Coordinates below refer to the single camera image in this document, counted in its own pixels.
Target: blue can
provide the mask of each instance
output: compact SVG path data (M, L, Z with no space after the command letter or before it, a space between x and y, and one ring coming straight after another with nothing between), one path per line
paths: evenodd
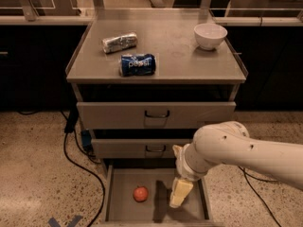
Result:
M122 77L153 75L155 68L155 58L152 54L121 56L120 73Z

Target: bowl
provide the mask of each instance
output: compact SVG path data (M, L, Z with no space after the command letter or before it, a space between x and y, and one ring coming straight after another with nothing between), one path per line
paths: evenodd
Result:
M216 24L199 24L194 27L195 38L198 45L205 50L218 47L227 35L223 26Z

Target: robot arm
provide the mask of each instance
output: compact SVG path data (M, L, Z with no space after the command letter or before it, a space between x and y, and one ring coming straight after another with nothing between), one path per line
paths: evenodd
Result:
M251 139L238 122L204 126L191 144L173 149L180 178L173 184L171 207L180 206L192 182L219 164L243 166L303 190L303 145Z

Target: soda can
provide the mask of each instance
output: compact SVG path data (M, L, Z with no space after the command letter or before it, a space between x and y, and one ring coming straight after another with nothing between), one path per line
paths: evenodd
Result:
M152 54L121 56L120 74L122 77L153 75L155 68L155 57Z
M135 47L137 45L137 37L135 33L123 34L118 37L103 39L102 45L103 45L103 51L106 54L112 53L130 47Z

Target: terrazzo floor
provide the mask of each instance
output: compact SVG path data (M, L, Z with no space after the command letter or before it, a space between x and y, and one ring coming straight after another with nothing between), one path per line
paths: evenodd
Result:
M251 137L303 144L303 112L235 112ZM99 181L68 162L63 153L65 119L59 112L21 115L0 113L0 226L50 226L54 218L67 226L87 226L97 213L103 192ZM67 137L71 159L99 175L99 165ZM211 213L224 226L277 226L236 166L216 166L205 176ZM303 193L283 183L250 180L283 227L303 226ZM101 217L94 225L100 224Z

